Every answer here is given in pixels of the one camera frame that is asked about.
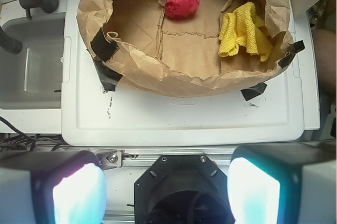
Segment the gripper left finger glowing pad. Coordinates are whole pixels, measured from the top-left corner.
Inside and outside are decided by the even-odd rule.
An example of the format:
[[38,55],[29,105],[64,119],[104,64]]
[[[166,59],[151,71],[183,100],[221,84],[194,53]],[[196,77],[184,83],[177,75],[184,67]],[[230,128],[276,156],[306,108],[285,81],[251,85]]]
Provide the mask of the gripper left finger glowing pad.
[[93,152],[1,153],[1,223],[101,223],[106,206]]

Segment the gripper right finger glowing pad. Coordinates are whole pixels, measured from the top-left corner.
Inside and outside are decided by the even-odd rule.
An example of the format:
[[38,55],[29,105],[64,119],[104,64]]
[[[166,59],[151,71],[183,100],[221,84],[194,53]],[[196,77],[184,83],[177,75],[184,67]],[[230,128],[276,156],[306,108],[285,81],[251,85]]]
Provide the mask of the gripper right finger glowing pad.
[[335,145],[240,145],[227,174],[237,223],[336,223]]

